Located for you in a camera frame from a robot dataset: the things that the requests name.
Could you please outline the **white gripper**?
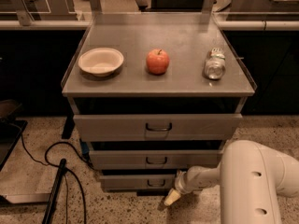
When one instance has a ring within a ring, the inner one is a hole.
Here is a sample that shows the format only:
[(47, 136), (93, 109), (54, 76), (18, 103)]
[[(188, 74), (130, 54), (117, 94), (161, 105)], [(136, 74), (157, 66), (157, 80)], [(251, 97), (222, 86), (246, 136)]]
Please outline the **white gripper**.
[(193, 170), (178, 170), (175, 178), (175, 188), (169, 190), (167, 196), (164, 199), (164, 205), (170, 206), (181, 197), (181, 194), (185, 195), (198, 190), (198, 175), (199, 173)]

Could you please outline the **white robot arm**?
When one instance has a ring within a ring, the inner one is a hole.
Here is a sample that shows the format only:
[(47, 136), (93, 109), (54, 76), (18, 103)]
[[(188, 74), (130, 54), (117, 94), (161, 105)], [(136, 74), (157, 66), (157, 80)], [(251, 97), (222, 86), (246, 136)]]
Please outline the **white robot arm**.
[(166, 206), (195, 190), (220, 187), (221, 224), (282, 224), (278, 197), (299, 195), (299, 161), (249, 140), (227, 145), (215, 168), (177, 172)]

